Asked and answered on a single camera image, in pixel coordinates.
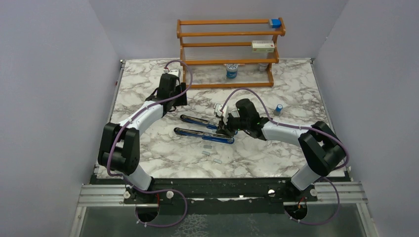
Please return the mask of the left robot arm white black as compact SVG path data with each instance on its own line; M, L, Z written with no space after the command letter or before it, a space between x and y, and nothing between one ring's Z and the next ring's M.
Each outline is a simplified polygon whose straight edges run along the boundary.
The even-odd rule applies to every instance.
M103 128L98 164L136 186L137 197L145 203L155 198L155 189L151 186L153 177L139 165L140 137L168 112L187 105L186 84L180 81L180 75L177 69L163 73L159 86L139 110L125 120L109 122Z

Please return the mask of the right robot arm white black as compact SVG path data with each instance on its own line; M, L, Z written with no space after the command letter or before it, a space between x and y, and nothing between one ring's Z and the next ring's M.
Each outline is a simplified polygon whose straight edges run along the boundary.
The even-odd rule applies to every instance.
M309 127L278 125L260 116L249 99L239 100L236 108L236 112L230 113L226 106L215 104L214 115L220 119L218 133L233 137L237 131L243 131L255 139L280 141L301 148L306 164L285 187L286 197L292 201L303 197L306 188L327 176L346 156L335 134L322 121Z

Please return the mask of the blue stapler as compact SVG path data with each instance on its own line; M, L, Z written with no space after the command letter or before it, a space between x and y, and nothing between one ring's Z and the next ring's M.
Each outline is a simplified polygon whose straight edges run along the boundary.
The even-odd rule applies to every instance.
M229 136L227 133L219 131L218 123L187 115L181 115L180 119L186 123L192 123L203 126L207 129L207 131L175 127L173 131L177 135L198 137L202 138L203 140L219 142L224 144L233 144L235 141L234 136Z

